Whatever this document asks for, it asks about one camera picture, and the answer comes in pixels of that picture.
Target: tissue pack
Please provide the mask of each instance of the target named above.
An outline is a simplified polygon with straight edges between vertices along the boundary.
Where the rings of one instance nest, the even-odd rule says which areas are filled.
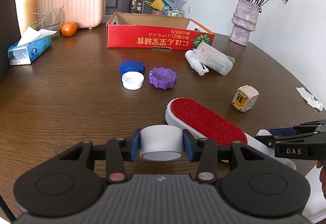
[[[8,49],[10,65],[31,64],[49,46],[51,46],[51,36],[29,42],[25,45],[17,46],[18,42]]]

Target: brown wooden table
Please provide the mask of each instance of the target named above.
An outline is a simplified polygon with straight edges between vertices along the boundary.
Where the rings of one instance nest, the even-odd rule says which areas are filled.
[[[326,118],[326,111],[310,107],[296,91],[303,85],[273,58],[252,44],[239,46],[217,34],[214,47],[235,58],[227,76],[210,70],[199,76],[185,59],[185,52],[162,48],[108,49],[105,26],[82,29],[72,37],[59,37],[32,65],[10,67],[0,81],[0,194],[14,211],[15,180],[57,153],[84,140],[104,144],[126,137],[138,127],[165,124],[167,103],[187,97],[208,107],[250,135],[259,129],[287,127]],[[119,65],[138,59],[146,65],[141,89],[123,88]],[[175,71],[173,89],[149,84],[154,67]],[[238,112],[232,99],[240,86],[259,91],[253,109]],[[306,174],[315,161],[295,161]],[[96,163],[104,176],[104,163]],[[139,158],[126,163],[133,173],[191,173],[197,164],[186,159],[175,162],[146,162]],[[219,165],[219,175],[228,171]]]

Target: red cardboard box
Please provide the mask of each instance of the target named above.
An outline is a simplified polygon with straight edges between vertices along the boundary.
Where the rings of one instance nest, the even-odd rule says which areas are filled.
[[[155,14],[114,13],[106,27],[108,48],[190,50],[214,39],[212,31],[192,19]]]

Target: yellow thermos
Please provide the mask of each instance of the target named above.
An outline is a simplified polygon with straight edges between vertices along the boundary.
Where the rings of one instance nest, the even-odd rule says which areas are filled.
[[[19,29],[21,35],[26,31],[27,27],[38,20],[37,14],[37,0],[21,0],[22,15],[18,18]]]

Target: flower pot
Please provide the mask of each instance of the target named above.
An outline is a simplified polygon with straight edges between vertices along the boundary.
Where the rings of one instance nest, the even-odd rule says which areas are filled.
[[[234,24],[230,40],[246,46],[249,41],[250,32],[256,30],[259,6],[252,2],[239,0],[233,14],[232,23]]]

